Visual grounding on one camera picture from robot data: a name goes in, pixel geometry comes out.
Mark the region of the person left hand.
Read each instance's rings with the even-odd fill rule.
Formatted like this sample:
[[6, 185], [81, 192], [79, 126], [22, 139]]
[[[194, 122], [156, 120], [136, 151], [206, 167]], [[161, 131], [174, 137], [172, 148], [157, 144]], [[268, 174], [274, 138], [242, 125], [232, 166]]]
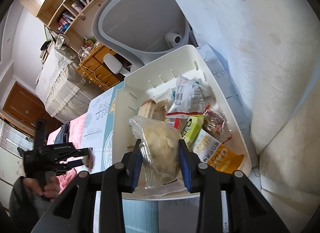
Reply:
[[22, 184], [26, 189], [38, 196], [49, 198], [51, 202], [57, 199], [60, 195], [60, 184], [57, 177], [53, 176], [49, 179], [49, 184], [41, 187], [36, 179], [23, 178]]

